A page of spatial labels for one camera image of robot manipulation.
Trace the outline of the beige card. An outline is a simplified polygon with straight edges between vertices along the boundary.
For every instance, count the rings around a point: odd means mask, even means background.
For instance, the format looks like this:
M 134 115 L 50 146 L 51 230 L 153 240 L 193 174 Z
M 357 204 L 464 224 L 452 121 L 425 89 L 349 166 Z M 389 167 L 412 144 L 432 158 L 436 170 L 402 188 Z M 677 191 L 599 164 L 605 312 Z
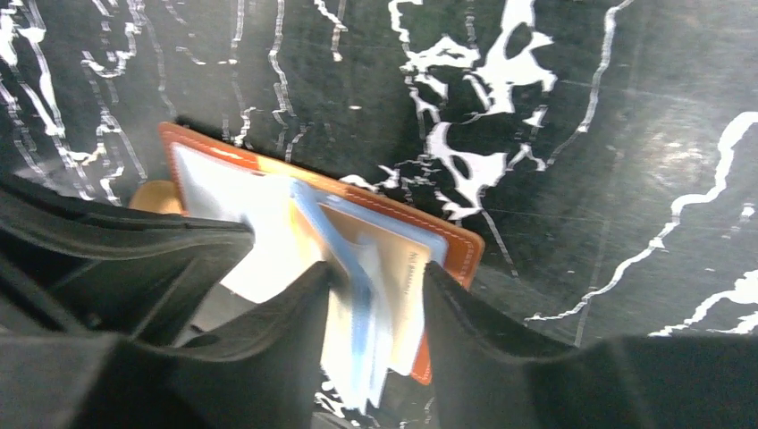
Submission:
M 388 367 L 409 375 L 416 363 L 425 322 L 422 283 L 425 266 L 441 262 L 445 239 L 430 231 L 350 202 L 322 202 L 324 213 L 347 240 L 365 236 L 375 243 L 392 312 L 393 346 Z

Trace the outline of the blue striped card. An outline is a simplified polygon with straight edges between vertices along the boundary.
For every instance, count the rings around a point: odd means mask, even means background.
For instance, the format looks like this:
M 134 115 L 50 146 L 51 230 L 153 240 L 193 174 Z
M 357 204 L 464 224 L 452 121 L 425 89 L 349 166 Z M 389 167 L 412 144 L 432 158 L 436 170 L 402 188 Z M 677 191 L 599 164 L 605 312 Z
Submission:
M 364 412 L 375 366 L 373 284 L 359 263 L 357 246 L 329 220 L 316 191 L 294 180 L 290 195 L 291 219 L 303 248 L 319 253 L 338 274 L 327 317 L 324 369 L 345 406 Z

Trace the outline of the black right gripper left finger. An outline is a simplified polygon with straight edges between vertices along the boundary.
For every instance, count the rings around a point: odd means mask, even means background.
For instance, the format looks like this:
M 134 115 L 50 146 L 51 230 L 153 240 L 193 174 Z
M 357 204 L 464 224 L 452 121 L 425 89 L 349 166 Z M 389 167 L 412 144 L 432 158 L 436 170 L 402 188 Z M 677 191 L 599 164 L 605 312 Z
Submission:
M 332 271 L 311 265 L 274 298 L 192 339 L 5 334 L 4 428 L 308 428 Z

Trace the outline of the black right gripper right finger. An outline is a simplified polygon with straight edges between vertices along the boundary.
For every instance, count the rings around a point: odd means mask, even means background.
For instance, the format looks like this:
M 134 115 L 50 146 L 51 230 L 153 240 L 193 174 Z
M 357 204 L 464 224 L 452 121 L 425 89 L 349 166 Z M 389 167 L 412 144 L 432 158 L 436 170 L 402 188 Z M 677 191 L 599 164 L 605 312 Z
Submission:
M 424 274 L 443 428 L 754 428 L 757 342 L 745 336 L 556 341 Z

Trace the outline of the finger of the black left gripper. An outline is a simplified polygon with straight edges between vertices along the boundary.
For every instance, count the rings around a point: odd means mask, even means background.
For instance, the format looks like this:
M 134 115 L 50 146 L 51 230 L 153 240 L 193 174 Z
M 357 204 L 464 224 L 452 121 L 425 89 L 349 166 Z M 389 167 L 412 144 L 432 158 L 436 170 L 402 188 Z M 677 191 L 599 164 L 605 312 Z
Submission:
M 235 222 L 155 214 L 1 178 L 1 330 L 172 346 L 253 248 Z

